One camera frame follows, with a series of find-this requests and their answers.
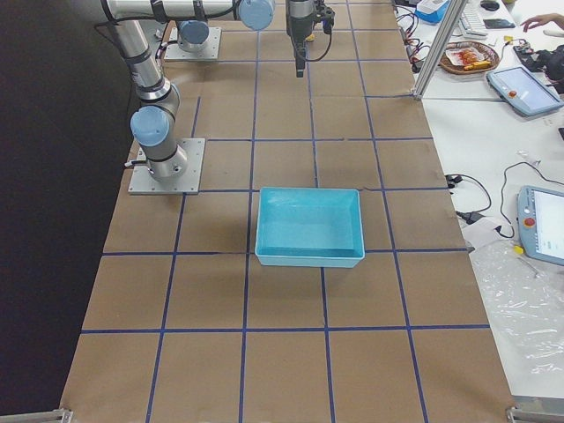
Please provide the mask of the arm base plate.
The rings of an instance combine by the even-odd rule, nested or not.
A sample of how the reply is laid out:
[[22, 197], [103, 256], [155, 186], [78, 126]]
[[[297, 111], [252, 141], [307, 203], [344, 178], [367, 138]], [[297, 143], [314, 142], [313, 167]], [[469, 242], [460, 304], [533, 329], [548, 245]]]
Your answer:
[[204, 138], [180, 138], [169, 160], [157, 162], [138, 149], [128, 192], [131, 195], [196, 195], [199, 191], [204, 159]]
[[178, 44], [178, 31], [176, 27], [173, 27], [167, 41], [164, 59], [173, 62], [217, 61], [219, 58], [220, 38], [221, 29], [219, 27], [210, 27], [209, 35], [202, 44], [187, 42]]

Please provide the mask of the person's hand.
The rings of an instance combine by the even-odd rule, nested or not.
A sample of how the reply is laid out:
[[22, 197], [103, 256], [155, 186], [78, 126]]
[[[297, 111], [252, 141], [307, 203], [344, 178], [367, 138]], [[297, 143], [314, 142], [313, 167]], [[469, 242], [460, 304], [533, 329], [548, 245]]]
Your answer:
[[527, 33], [530, 29], [544, 26], [551, 22], [553, 22], [559, 28], [559, 30], [545, 29], [543, 31], [543, 34], [547, 36], [562, 38], [564, 36], [564, 17], [559, 13], [547, 13], [531, 17], [522, 22], [521, 27], [523, 28], [523, 31]]

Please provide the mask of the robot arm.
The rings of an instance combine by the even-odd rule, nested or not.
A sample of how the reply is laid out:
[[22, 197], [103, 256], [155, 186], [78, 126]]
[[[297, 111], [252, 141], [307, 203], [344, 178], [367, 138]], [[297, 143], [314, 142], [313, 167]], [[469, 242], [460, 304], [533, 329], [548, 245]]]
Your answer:
[[234, 19], [260, 31], [272, 21], [273, 1], [103, 1], [101, 3], [120, 54], [129, 68], [143, 106], [130, 119], [130, 128], [145, 154], [153, 180], [178, 180], [190, 156], [172, 136], [180, 94], [164, 76], [144, 36], [140, 19], [176, 22], [179, 45], [202, 44], [211, 19]]
[[204, 48], [210, 29], [205, 21], [184, 20], [176, 21], [177, 44], [180, 49], [187, 52], [197, 52]]

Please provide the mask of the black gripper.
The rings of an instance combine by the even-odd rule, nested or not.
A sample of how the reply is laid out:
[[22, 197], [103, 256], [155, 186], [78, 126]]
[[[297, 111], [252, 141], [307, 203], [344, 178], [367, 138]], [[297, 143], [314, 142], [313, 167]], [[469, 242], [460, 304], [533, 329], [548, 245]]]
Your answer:
[[303, 78], [306, 67], [306, 49], [302, 44], [314, 27], [314, 1], [286, 1], [286, 32], [293, 40], [296, 77]]

